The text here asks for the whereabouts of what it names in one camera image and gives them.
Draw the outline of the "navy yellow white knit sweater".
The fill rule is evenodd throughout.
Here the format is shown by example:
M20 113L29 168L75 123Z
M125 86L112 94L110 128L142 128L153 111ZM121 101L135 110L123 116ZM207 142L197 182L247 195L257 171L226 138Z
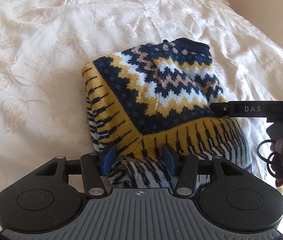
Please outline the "navy yellow white knit sweater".
M89 62L81 74L93 147L98 153L117 147L111 184L173 189L177 179L163 162L165 144L252 170L238 121L218 118L209 107L225 98L207 44L187 38L143 44Z

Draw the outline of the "cream floral bedspread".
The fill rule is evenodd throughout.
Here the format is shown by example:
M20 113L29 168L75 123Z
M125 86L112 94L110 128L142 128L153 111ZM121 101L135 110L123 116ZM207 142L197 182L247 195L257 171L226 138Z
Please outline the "cream floral bedspread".
M221 0L0 0L0 192L92 152L83 66L180 37L210 46L229 100L283 100L283 49Z

